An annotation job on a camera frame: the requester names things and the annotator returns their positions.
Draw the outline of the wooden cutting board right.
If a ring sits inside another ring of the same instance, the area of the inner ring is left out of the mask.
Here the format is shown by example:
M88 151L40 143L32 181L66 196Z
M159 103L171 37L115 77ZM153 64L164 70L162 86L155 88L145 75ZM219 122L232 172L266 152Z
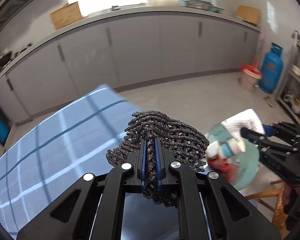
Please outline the wooden cutting board right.
M247 5L239 5L236 11L236 17L244 22L257 25L260 19L260 9L250 7Z

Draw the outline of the red plastic bag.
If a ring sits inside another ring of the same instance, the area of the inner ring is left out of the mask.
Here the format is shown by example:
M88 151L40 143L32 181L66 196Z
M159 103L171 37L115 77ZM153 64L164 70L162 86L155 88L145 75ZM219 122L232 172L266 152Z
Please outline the red plastic bag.
M207 163L213 171L221 175L230 184L236 182L239 172L238 165L231 164L228 162L228 159L221 159L219 157L207 159Z

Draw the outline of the metal shelf rack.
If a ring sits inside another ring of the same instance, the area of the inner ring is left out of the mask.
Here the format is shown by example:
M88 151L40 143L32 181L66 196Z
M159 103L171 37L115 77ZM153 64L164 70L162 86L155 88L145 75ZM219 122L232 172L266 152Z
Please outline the metal shelf rack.
M282 72L275 99L285 113L300 125L300 34L292 33L293 45L287 67Z

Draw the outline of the green trash bin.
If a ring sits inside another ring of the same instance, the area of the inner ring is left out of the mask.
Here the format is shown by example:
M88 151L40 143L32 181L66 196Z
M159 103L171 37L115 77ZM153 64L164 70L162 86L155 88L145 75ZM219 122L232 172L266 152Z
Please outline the green trash bin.
M205 134L210 144L214 141L219 141L221 144L233 138L226 129L221 125L217 124ZM231 164L236 164L239 166L238 177L235 183L231 184L238 191L244 189L251 183L253 178L256 176L259 167L259 151L256 146L249 142L245 138L244 140L246 150L243 153L232 156L228 159ZM205 166L208 171L212 171L208 163Z

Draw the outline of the grey kitchen cabinets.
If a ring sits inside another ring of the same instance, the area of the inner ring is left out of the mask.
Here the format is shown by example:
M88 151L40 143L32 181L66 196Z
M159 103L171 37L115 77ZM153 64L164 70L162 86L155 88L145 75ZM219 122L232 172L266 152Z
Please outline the grey kitchen cabinets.
M233 72L254 60L260 31L215 12L136 7L55 31L0 73L0 107L13 124L54 111L104 83L124 88Z

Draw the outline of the wooden cutting board left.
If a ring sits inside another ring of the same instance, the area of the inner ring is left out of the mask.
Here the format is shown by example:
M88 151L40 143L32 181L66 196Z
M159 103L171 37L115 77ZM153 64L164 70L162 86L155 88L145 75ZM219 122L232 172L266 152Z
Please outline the wooden cutting board left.
M83 18L78 2L68 4L50 14L50 20L55 30L62 29Z

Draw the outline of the blue gas cylinder by wall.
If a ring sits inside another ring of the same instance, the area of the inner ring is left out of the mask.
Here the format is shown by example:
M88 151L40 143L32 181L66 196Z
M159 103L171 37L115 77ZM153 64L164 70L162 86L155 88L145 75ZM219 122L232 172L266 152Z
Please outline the blue gas cylinder by wall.
M270 51L264 57L261 67L262 78L258 85L267 94L275 90L283 70L282 51L281 46L272 42Z

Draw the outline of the wooden chair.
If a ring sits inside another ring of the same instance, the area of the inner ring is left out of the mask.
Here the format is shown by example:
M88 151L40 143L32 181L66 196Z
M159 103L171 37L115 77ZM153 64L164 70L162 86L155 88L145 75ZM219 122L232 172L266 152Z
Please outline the wooden chair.
M270 185L277 185L281 184L280 187L267 190L267 191L261 191L258 193L250 194L246 196L247 200L255 200L258 204L261 204L268 210L270 210L273 213L273 218L271 223L277 230L279 231L281 235L281 239L284 239L288 234L289 231L286 229L286 219L287 215L283 211L283 202L282 202L282 196L283 196L283 181L281 179L276 181L271 181ZM266 203L263 198L276 198L276 204L274 207Z

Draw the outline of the blue checked tablecloth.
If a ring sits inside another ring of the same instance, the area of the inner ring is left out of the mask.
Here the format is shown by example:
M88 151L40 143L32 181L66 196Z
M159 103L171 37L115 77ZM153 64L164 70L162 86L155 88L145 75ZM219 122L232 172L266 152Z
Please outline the blue checked tablecloth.
M21 137L0 158L0 223L20 229L86 173L111 170L106 152L123 140L138 108L101 85Z

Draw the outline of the white plastic container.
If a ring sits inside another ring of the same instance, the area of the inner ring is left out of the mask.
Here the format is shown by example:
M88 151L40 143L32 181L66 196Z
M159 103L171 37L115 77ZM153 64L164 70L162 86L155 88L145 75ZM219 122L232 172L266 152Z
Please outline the white plastic container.
M146 4L149 7L176 7L179 0L147 0Z

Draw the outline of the wooden cutting board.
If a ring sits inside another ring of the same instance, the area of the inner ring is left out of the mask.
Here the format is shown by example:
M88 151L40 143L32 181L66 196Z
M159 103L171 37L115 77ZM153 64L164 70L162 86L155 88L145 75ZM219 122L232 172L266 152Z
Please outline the wooden cutting board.
M62 29L83 18L78 2L68 4L50 14L50 20L55 30Z
M236 11L236 17L244 22L257 25L260 19L260 9L250 7L247 5L239 5Z

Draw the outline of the white blue paper cup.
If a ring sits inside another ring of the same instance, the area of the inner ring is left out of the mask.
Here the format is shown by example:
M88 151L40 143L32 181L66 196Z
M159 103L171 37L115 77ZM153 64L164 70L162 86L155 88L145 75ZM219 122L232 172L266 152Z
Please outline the white blue paper cup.
M243 139L237 141L234 138L221 144L219 141L212 142L206 149L207 159L221 158L229 159L234 155L243 153L246 150L246 146Z

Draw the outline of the red lined trash bucket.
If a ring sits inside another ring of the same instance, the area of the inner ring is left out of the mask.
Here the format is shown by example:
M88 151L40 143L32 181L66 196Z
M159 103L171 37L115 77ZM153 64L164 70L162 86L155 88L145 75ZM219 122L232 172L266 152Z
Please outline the red lined trash bucket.
M262 79L262 73L255 67L244 64L241 68L242 75L239 78L239 85L246 91L253 92Z

